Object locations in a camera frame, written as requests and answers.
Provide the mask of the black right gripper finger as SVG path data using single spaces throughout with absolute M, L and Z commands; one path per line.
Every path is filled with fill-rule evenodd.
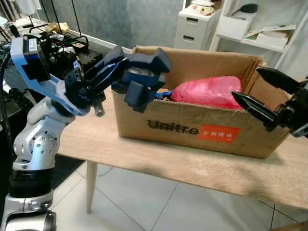
M 258 67 L 256 71 L 262 79 L 271 86 L 283 90 L 286 94 L 294 95 L 304 88 L 305 82 L 298 82 L 281 71 L 270 67 Z
M 238 105 L 263 123 L 266 131 L 275 130 L 277 127 L 275 122 L 277 115 L 272 110 L 269 110 L 264 103 L 251 97 L 251 95 L 241 92 L 231 91 L 231 94 Z

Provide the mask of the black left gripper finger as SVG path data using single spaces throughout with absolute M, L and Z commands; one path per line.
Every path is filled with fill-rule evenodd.
M 90 70 L 84 74 L 84 83 L 86 85 L 94 85 L 94 67 L 98 64 L 125 64 L 126 70 L 128 68 L 128 58 L 121 46 L 116 46 L 109 53 L 107 53 L 101 61 L 95 64 Z
M 125 70 L 125 64 L 98 64 L 94 67 L 94 104 L 105 101 L 103 91 L 109 86 L 119 90 L 126 85 Z

